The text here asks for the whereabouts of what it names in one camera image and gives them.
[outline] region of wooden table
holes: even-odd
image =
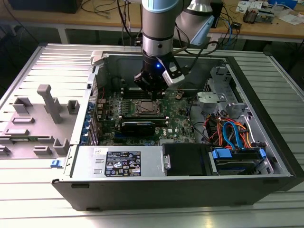
[[[95,0],[95,5],[105,4],[112,2],[111,0]],[[282,42],[302,42],[304,38],[304,24],[291,25],[278,18],[275,18],[272,24],[255,23],[248,24],[243,22],[243,14],[236,13],[235,9],[238,0],[225,0],[225,5],[228,14],[234,21],[242,23],[242,28],[238,36],[239,39],[254,39],[254,40],[270,40]],[[62,43],[68,43],[66,29],[88,29],[88,30],[108,30],[120,31],[121,20],[116,9],[110,11],[110,19],[97,15],[95,13],[86,12],[79,9],[76,14],[65,14],[57,12],[39,12],[39,11],[20,11],[12,10],[7,3],[12,14],[22,22],[24,26],[37,26],[37,27],[51,27],[57,28]],[[107,10],[116,7],[114,2],[109,6],[102,6],[100,10]],[[87,3],[85,9],[93,10],[92,3]],[[299,4],[295,10],[303,10],[304,6]],[[130,5],[131,25],[132,31],[138,32],[141,26],[139,5]],[[2,25],[18,25],[12,16],[4,8],[2,1],[0,1],[0,24]],[[223,37],[227,33],[227,28],[224,21],[220,20],[217,28],[210,30],[209,36],[213,40]]]

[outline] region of white sticker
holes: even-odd
[[[109,151],[108,148],[94,148],[94,155],[97,154],[106,154]]]
[[[28,139],[11,139],[13,142],[28,141]]]

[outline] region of workbench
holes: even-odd
[[[95,5],[111,3],[110,0],[95,0]],[[238,36],[239,39],[268,40],[280,42],[302,42],[304,38],[303,23],[291,25],[285,21],[275,18],[272,24],[255,23],[247,24],[243,22],[243,14],[236,13],[235,9],[238,0],[225,0],[228,14],[234,21],[242,23],[242,28]],[[100,10],[111,9],[116,3],[100,7]],[[93,5],[89,2],[85,9],[93,10]],[[297,5],[295,10],[303,10],[304,6]],[[65,14],[57,12],[39,12],[39,11],[20,11],[12,10],[12,14],[21,21],[24,26],[56,28],[59,32],[62,43],[69,43],[66,29],[88,29],[88,30],[107,30],[121,31],[121,19],[117,9],[110,11],[110,19],[79,9],[76,14]],[[141,27],[140,8],[138,4],[130,5],[131,27],[133,32],[138,32]],[[0,24],[6,26],[19,25],[5,9],[3,2],[0,1]],[[210,30],[208,36],[212,40],[218,40],[224,37],[227,28],[224,21],[219,20],[218,26]]]
[[[39,99],[36,91],[41,83],[48,83],[57,91],[61,104],[70,99],[78,99],[81,103],[82,92],[92,72],[90,56],[93,51],[106,51],[107,48],[109,46],[61,44],[38,47],[0,100],[0,132],[14,112],[14,100],[20,96]],[[111,48],[124,52],[141,51],[139,47]],[[304,92],[272,56],[262,52],[218,50],[210,56],[231,56],[237,61],[304,168]],[[52,178],[63,172],[51,169],[51,162],[52,159],[0,160],[0,227],[48,228],[76,224],[76,227],[84,228],[290,228],[304,225],[304,183],[288,192],[270,194],[252,206],[76,211],[50,184]]]

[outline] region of warning label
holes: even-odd
[[[106,177],[141,176],[141,152],[108,152],[104,174]]]

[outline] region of cpu socket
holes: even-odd
[[[158,101],[138,101],[136,102],[136,114],[157,115],[160,112]]]

